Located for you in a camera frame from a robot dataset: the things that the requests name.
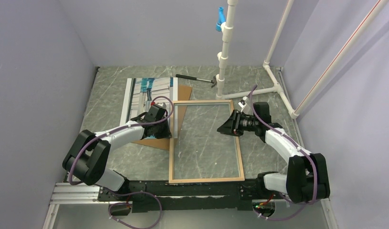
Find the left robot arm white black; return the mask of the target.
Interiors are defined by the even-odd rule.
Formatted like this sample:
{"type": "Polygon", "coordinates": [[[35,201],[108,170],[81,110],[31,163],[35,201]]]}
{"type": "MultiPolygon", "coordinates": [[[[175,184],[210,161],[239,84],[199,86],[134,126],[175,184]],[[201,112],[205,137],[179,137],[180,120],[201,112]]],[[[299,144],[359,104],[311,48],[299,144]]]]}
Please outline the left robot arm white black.
{"type": "Polygon", "coordinates": [[[126,144],[148,137],[171,138],[168,118],[166,108],[153,104],[149,111],[122,126],[97,133],[81,131],[62,162],[63,169],[69,172],[69,183],[76,185],[73,181],[73,177],[76,177],[86,185],[109,189],[116,200],[125,199],[130,192],[130,181],[106,168],[109,154],[126,144]]]}

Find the printed photo with white border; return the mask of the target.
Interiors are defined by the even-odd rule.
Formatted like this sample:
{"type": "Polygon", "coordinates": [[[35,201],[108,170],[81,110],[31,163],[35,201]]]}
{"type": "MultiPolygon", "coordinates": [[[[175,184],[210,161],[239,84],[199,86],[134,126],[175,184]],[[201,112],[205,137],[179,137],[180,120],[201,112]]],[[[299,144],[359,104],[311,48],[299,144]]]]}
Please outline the printed photo with white border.
{"type": "Polygon", "coordinates": [[[178,98],[178,89],[174,86],[177,82],[173,77],[168,78],[132,78],[126,83],[125,97],[120,118],[120,126],[125,126],[124,130],[115,136],[129,142],[141,140],[144,133],[141,117],[149,111],[150,103],[165,102],[167,114],[160,120],[171,120],[171,101],[178,98]]]}

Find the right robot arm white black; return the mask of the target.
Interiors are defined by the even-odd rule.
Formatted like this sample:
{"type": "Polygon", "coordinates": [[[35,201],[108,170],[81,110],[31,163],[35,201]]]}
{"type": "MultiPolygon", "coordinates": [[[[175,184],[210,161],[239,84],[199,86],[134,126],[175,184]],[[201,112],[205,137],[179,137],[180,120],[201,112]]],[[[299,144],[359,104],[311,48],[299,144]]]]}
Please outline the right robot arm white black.
{"type": "Polygon", "coordinates": [[[321,153],[311,153],[290,138],[282,126],[273,123],[267,102],[253,103],[253,114],[233,110],[217,129],[223,135],[240,137],[253,132],[271,146],[287,163],[287,173],[259,173],[255,193],[266,198],[273,192],[286,194],[294,203],[306,203],[330,196],[326,159],[321,153]]]}

